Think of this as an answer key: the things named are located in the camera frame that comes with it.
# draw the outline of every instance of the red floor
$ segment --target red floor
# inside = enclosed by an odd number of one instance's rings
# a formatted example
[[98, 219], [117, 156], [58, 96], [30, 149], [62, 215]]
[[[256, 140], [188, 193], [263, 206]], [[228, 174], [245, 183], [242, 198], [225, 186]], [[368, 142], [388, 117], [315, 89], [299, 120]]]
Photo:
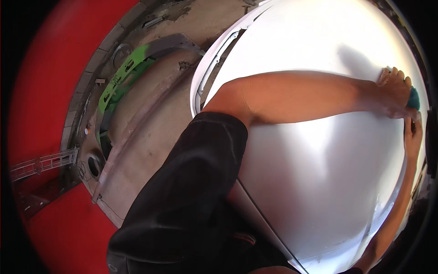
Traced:
[[108, 273], [106, 248], [116, 227], [82, 183], [39, 211], [27, 229], [51, 273]]

